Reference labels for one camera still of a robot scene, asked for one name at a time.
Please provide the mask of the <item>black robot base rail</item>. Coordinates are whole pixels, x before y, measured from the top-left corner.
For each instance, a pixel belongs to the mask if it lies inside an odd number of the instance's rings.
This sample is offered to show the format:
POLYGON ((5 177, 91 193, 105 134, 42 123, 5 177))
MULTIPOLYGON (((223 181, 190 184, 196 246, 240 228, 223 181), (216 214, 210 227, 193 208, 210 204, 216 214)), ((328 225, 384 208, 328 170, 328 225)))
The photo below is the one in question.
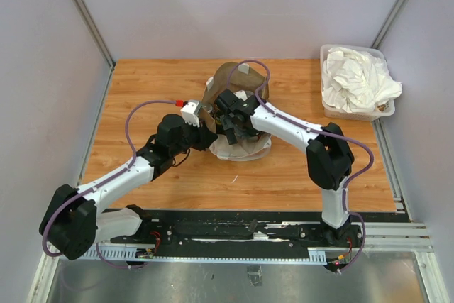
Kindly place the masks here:
POLYGON ((348 261, 365 240, 365 226, 350 217, 339 229, 320 214, 281 211, 142 210, 136 232, 100 242, 122 247, 131 262, 183 260, 260 263, 348 261))

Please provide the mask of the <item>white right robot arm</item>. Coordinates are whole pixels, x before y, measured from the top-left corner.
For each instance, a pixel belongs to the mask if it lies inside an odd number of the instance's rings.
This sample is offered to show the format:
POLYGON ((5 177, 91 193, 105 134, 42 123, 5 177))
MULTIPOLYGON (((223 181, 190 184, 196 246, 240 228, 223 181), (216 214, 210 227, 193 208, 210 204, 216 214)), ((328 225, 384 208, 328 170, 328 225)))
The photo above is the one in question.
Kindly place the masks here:
POLYGON ((340 127, 307 123, 261 98, 251 95, 244 100, 229 89, 216 97, 214 106, 230 144, 242 133, 268 133, 305 153, 309 177, 322 193, 321 237, 329 246, 341 244, 351 225, 345 184, 354 156, 340 127))

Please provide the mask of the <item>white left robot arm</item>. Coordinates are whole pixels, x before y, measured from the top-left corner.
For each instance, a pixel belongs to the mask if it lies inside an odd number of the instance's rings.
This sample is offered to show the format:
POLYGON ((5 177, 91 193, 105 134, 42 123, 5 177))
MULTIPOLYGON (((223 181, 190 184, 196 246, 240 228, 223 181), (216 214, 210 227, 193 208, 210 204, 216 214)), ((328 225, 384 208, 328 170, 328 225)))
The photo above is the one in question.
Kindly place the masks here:
POLYGON ((50 257, 78 259, 100 241, 112 203, 174 167, 177 155, 204 151, 216 139, 205 123, 193 126, 177 114, 164 116, 156 133, 125 164, 92 182, 55 190, 39 227, 43 251, 50 257))

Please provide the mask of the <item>burlap canvas tote bag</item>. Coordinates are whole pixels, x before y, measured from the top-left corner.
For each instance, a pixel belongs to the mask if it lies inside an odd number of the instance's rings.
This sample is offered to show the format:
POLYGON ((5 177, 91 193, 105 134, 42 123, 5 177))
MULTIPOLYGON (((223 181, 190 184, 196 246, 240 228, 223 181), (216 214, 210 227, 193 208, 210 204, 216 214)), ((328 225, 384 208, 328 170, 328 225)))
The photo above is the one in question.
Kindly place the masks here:
POLYGON ((220 127, 220 121, 216 118, 216 97, 225 89, 233 93, 239 90, 251 91, 255 96, 255 91, 265 83, 265 79, 266 76, 251 68, 249 62, 225 62, 206 81, 200 114, 209 130, 218 136, 209 147, 209 151, 218 159, 242 162, 257 160, 269 153, 272 145, 269 133, 259 131, 258 136, 236 136, 238 142, 229 145, 226 136, 216 132, 220 127))

